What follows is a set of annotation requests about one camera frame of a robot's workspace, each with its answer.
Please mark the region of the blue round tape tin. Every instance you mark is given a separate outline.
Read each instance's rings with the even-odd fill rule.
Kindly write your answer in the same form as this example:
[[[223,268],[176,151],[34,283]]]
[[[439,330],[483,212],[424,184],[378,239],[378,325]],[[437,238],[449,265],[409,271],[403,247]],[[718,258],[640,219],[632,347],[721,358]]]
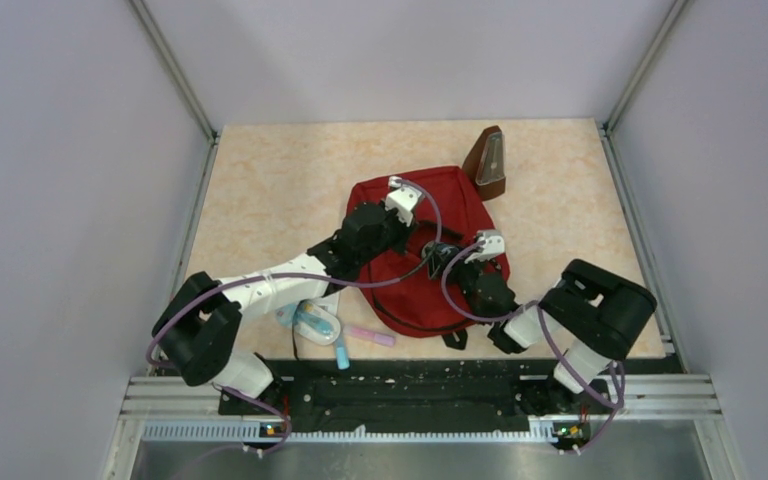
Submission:
[[[421,259],[428,265],[447,265],[460,251],[458,245],[429,241],[421,250]]]

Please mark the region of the white paper tag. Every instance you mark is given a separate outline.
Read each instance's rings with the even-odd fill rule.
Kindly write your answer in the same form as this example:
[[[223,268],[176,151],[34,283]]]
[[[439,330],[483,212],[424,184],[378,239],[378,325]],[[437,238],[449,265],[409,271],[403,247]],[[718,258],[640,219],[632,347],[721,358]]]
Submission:
[[[340,293],[336,292],[326,297],[317,298],[314,303],[327,311],[330,315],[337,316],[339,309]]]

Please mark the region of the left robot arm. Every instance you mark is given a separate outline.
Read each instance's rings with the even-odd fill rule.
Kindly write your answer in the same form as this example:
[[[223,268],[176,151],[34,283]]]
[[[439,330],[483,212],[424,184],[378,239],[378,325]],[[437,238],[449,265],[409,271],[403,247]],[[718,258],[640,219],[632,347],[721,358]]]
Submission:
[[[362,202],[330,237],[260,272],[230,279],[191,275],[155,323],[148,350],[160,350],[167,367],[189,386],[235,390],[255,412],[274,410],[281,388],[264,360],[236,347],[241,324],[344,287],[361,288],[364,267],[406,244],[421,201],[421,195],[410,194],[403,200]]]

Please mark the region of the red backpack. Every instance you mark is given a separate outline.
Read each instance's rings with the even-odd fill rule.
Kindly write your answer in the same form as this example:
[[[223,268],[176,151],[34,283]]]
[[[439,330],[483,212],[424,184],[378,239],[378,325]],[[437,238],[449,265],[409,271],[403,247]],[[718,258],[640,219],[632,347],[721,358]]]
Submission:
[[[388,250],[361,270],[359,280],[363,286],[358,289],[391,330],[414,338],[441,337],[447,347],[462,350],[468,340],[467,330],[475,321],[465,318],[446,301],[440,282],[433,279],[433,264],[421,259],[421,250],[429,241],[435,241],[458,245],[462,251],[475,242],[479,230],[494,229],[495,225],[461,168],[433,167],[399,177],[418,185],[426,195],[414,211],[420,225],[404,255]],[[353,186],[346,216],[362,202],[384,200],[389,193],[387,179],[373,178]],[[507,282],[510,266],[505,254],[480,263],[485,272],[499,272]]]

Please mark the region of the pink highlighter pen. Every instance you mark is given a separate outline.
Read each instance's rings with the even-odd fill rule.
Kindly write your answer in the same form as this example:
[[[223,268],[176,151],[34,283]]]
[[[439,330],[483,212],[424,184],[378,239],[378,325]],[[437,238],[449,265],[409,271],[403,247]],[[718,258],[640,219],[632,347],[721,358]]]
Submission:
[[[396,338],[393,335],[370,330],[356,325],[345,325],[343,331],[346,335],[359,340],[371,342],[376,345],[392,348],[395,346]]]

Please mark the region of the light blue marker pen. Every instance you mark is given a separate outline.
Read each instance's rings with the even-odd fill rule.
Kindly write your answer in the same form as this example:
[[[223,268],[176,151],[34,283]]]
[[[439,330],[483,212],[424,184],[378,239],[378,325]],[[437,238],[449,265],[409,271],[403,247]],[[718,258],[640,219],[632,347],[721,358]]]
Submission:
[[[347,370],[350,367],[350,358],[347,347],[342,339],[335,342],[336,364],[339,370]]]

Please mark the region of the blue packaged scissors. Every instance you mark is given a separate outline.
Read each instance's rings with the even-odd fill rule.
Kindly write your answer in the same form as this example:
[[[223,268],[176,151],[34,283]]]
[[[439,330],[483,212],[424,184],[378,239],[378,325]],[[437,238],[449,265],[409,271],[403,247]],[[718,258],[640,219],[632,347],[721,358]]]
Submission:
[[[339,319],[318,303],[306,300],[285,305],[274,312],[276,321],[319,345],[335,343],[342,332]]]

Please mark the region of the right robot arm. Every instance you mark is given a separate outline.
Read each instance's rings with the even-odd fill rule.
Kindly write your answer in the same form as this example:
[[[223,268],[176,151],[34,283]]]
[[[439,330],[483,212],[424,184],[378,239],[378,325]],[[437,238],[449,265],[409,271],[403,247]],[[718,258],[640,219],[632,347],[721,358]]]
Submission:
[[[621,363],[628,357],[658,307],[646,287],[583,259],[574,259],[545,295],[519,304],[501,273],[452,257],[440,272],[443,295],[465,318],[491,323],[491,339],[506,353],[546,341],[557,365],[546,385],[549,404],[572,412],[587,397],[608,408],[619,406],[591,386],[604,370],[619,388]]]

